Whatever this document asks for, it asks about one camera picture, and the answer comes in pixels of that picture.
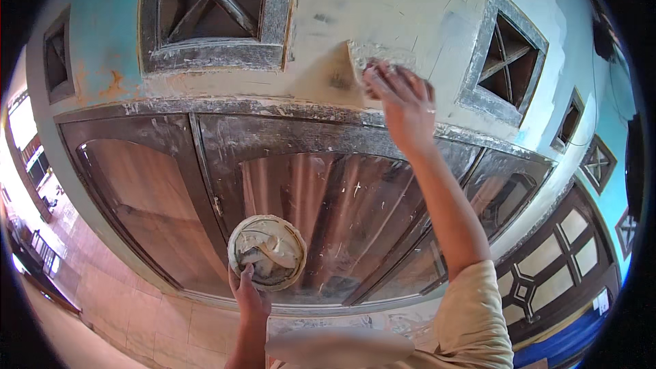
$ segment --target hand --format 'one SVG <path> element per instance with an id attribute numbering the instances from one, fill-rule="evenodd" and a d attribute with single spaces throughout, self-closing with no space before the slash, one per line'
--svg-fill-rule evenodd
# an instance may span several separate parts
<path id="1" fill-rule="evenodd" d="M 228 269 L 230 289 L 240 307 L 242 324 L 266 324 L 267 318 L 271 315 L 271 301 L 266 292 L 260 292 L 252 285 L 252 275 L 255 270 L 252 264 L 246 264 L 241 278 L 237 277 L 232 268 Z"/>
<path id="2" fill-rule="evenodd" d="M 363 80 L 382 100 L 389 135 L 408 159 L 434 147 L 435 89 L 405 67 L 374 61 Z"/>

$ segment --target stain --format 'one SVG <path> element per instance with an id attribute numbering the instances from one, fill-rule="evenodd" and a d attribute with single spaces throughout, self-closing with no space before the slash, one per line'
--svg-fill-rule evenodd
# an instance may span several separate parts
<path id="1" fill-rule="evenodd" d="M 111 70 L 111 83 L 106 90 L 101 90 L 98 95 L 108 99 L 119 99 L 120 96 L 128 94 L 128 91 L 121 87 L 123 75 L 116 70 Z"/>
<path id="2" fill-rule="evenodd" d="M 341 72 L 335 71 L 328 79 L 328 85 L 338 90 L 350 90 L 353 86 L 353 80 L 350 77 L 345 77 Z"/>
<path id="3" fill-rule="evenodd" d="M 80 60 L 76 66 L 76 72 L 73 75 L 73 81 L 75 82 L 75 91 L 76 98 L 78 99 L 78 105 L 84 105 L 84 97 L 86 95 L 86 76 L 88 72 L 85 70 L 84 61 Z"/>
<path id="4" fill-rule="evenodd" d="M 324 13 L 315 14 L 313 19 L 324 22 L 327 25 L 332 25 L 333 23 L 337 23 L 337 19 L 335 19 L 334 17 L 328 16 L 327 14 L 324 14 Z"/>

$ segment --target brown door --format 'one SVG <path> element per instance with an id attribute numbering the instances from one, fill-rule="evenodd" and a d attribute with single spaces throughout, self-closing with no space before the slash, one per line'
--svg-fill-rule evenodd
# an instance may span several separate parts
<path id="1" fill-rule="evenodd" d="M 600 220 L 576 185 L 496 275 L 513 343 L 558 324 L 603 287 L 616 296 L 619 286 Z"/>

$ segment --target wooden door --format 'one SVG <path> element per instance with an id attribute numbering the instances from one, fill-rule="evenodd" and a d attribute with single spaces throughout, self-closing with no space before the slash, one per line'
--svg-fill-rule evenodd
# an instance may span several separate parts
<path id="1" fill-rule="evenodd" d="M 496 274 L 513 343 L 558 324 L 604 286 L 611 296 L 619 288 L 600 220 L 578 186 Z"/>
<path id="2" fill-rule="evenodd" d="M 187 115 L 70 122 L 61 133 L 96 206 L 137 255 L 178 289 L 232 297 Z"/>

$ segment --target wall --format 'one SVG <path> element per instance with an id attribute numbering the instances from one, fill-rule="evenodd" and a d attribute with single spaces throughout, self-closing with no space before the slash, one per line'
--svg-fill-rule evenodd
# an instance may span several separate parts
<path id="1" fill-rule="evenodd" d="M 136 56 L 137 4 L 138 0 L 49 0 L 27 45 L 27 83 L 41 143 L 75 208 L 123 262 L 149 282 L 171 291 L 168 284 L 129 250 L 92 203 L 68 160 L 52 119 L 66 106 L 69 109 L 87 107 L 91 104 L 87 101 L 92 98 L 115 101 L 124 95 L 125 89 L 141 85 Z M 50 105 L 43 71 L 43 33 L 69 5 L 70 60 L 76 94 Z"/>
<path id="2" fill-rule="evenodd" d="M 41 141 L 62 186 L 86 222 L 137 273 L 169 290 L 111 230 L 88 199 L 56 132 L 58 113 L 136 99 L 198 98 L 209 103 L 234 98 L 270 103 L 315 102 L 380 111 L 354 90 L 330 85 L 331 71 L 344 62 L 344 40 L 376 42 L 411 50 L 417 71 L 430 78 L 438 95 L 437 120 L 468 127 L 538 151 L 560 162 L 535 200 L 493 245 L 503 255 L 535 224 L 569 181 L 585 153 L 570 147 L 564 155 L 545 145 L 560 124 L 571 86 L 593 105 L 590 6 L 587 0 L 513 0 L 547 41 L 543 78 L 520 129 L 460 108 L 454 103 L 469 64 L 486 0 L 295 0 L 284 72 L 208 69 L 143 77 L 138 60 L 139 0 L 50 0 L 28 43 L 28 86 Z M 70 60 L 76 94 L 48 104 L 42 62 L 43 31 L 70 5 Z M 605 62 L 595 59 L 595 69 Z M 574 140 L 585 144 L 595 125 L 586 109 Z"/>
<path id="3" fill-rule="evenodd" d="M 625 178 L 627 121 L 636 113 L 636 107 L 627 63 L 622 56 L 620 56 L 618 63 L 610 65 L 610 68 L 605 71 L 605 75 L 609 79 L 603 89 L 603 101 L 599 108 L 599 125 L 596 132 L 617 159 L 617 166 L 601 194 L 597 193 L 580 168 L 577 170 L 576 176 L 602 214 L 602 221 L 608 232 L 607 237 L 610 239 L 615 252 L 622 282 L 624 282 L 631 262 L 631 255 L 624 259 L 615 226 L 627 209 Z"/>

